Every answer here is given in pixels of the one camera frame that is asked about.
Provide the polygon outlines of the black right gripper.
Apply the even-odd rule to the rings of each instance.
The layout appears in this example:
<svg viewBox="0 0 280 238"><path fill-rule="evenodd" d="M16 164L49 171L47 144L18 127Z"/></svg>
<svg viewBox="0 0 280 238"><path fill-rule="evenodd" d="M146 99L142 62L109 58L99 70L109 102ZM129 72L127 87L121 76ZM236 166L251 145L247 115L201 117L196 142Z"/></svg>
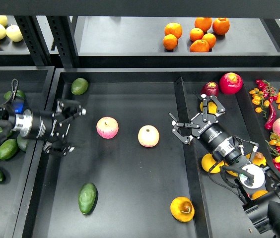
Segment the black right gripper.
<svg viewBox="0 0 280 238"><path fill-rule="evenodd" d="M225 107L214 94L210 96L201 94L197 98L200 113L197 113L191 122L179 122L172 113L169 113L172 118L172 133L183 144L190 144L195 138L211 154L229 154L232 152L232 135L217 120L219 116L225 114Z"/></svg>

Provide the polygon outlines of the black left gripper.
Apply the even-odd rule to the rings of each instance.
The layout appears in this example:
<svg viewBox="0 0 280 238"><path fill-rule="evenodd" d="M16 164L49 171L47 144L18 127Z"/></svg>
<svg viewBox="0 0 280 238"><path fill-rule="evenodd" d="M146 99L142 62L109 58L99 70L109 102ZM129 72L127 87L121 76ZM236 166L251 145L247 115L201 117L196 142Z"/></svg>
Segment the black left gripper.
<svg viewBox="0 0 280 238"><path fill-rule="evenodd" d="M70 122L86 115L79 101L58 99L56 112L26 110L25 138L44 141L43 152L66 156L75 149L67 140Z"/></svg>

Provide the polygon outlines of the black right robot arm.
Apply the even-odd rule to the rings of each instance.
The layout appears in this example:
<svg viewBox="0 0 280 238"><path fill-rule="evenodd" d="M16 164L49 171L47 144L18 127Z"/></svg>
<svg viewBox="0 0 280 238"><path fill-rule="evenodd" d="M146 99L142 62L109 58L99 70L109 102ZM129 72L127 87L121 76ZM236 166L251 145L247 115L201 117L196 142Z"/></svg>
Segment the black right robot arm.
<svg viewBox="0 0 280 238"><path fill-rule="evenodd" d="M195 138L206 148L215 163L207 170L219 168L222 187L232 191L243 202L248 218L259 233L272 231L280 238L280 182L268 165L254 164L259 145L253 141L252 152L244 153L244 140L233 136L218 121L225 108L215 95L200 96L201 112L189 122L174 116L173 134L184 144Z"/></svg>

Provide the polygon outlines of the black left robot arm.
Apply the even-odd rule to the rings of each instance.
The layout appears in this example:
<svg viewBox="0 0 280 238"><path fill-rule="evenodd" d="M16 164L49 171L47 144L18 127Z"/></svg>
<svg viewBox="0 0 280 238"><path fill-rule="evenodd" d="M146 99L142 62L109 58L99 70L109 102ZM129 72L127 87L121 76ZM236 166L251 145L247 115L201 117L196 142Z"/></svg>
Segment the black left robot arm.
<svg viewBox="0 0 280 238"><path fill-rule="evenodd" d="M65 156L74 150L67 141L70 125L86 109L74 100L57 100L56 111L24 109L24 99L17 97L19 82L13 79L8 99L0 104L0 141L11 131L18 131L24 139L43 141L46 154Z"/></svg>

